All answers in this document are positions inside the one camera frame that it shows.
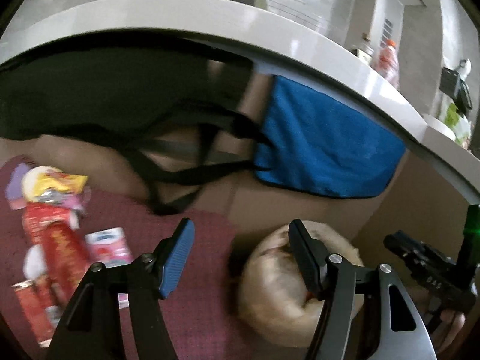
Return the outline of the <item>person's right hand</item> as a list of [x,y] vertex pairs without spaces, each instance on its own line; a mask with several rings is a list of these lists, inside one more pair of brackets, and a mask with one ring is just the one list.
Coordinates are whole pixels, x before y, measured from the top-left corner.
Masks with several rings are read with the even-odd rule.
[[[416,305],[418,312],[427,325],[432,321],[434,313],[440,306],[440,299],[421,287],[407,287],[408,293]],[[454,342],[454,339],[465,325],[466,317],[463,313],[453,310],[444,310],[440,315],[440,324],[430,334],[433,347],[437,354],[445,351]]]

